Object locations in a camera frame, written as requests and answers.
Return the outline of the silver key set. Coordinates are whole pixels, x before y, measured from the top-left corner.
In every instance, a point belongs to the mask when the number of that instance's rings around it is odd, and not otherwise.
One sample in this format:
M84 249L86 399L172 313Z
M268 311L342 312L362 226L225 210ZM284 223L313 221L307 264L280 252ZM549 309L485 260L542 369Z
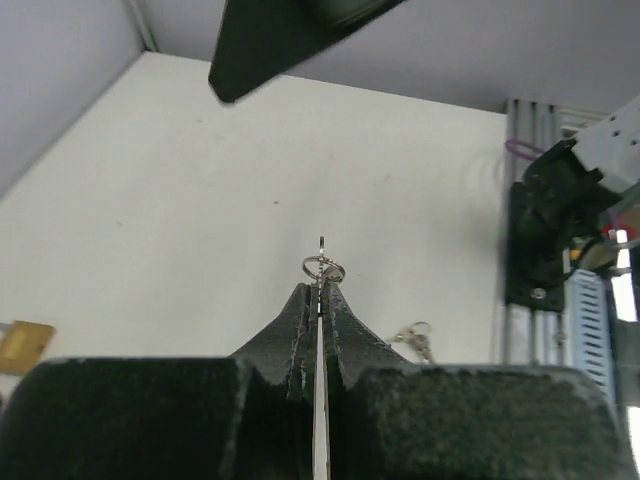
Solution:
M430 334L431 325L425 321L414 322L399 329L389 340L390 344L404 344L423 364L435 365Z
M301 263L301 269L316 283L319 291L322 291L327 283L340 284L346 278L346 269L326 255L324 236L319 237L318 253L306 257Z

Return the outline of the aluminium mounting rail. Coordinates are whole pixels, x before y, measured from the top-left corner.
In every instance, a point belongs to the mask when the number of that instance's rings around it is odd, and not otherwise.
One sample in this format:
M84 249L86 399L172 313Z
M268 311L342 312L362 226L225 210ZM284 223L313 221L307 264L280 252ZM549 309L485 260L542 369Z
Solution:
M507 103L504 310L496 341L503 364L572 362L566 295L577 267L569 250L577 240L588 250L601 241L601 214L619 198L603 187L599 169L579 162L561 119L552 105Z

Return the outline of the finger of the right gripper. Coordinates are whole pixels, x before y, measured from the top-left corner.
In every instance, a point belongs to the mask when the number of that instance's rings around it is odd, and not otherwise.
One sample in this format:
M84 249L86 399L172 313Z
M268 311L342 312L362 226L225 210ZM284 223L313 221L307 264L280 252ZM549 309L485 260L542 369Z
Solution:
M208 83L233 104L399 6L388 0L232 0L224 6Z

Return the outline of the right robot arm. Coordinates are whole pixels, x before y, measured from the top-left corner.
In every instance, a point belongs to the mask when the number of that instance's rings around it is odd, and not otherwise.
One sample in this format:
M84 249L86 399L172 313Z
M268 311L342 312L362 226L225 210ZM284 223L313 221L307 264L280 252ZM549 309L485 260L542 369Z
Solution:
M208 83L232 104L397 7L395 1L228 1ZM639 102L532 157L509 192L506 281L564 284L563 252L574 237L604 239L639 200Z

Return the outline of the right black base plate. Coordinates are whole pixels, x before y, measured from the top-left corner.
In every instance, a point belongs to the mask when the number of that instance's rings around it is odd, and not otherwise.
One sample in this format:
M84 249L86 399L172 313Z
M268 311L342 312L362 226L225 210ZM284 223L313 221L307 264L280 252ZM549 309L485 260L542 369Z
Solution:
M570 218L565 200L516 182L509 191L505 302L560 313L565 306L563 251Z

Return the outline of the medium brass padlock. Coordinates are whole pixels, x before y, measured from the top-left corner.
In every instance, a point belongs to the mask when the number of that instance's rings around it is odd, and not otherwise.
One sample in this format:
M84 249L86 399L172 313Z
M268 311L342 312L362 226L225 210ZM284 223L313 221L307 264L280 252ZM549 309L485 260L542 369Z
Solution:
M56 329L47 324L13 321L1 324L1 373L24 376L40 361Z

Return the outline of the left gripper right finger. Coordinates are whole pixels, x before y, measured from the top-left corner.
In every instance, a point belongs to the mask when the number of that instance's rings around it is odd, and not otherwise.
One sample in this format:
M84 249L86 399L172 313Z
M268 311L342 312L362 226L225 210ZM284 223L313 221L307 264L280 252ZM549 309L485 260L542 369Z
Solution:
M626 479L630 446L584 373L424 365L322 292L334 479Z

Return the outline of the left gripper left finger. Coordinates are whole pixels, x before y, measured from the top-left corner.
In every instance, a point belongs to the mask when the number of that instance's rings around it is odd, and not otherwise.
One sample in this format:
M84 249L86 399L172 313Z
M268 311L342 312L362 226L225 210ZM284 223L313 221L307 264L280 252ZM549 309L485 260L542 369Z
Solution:
M76 357L1 415L5 479L309 479L318 291L227 357Z

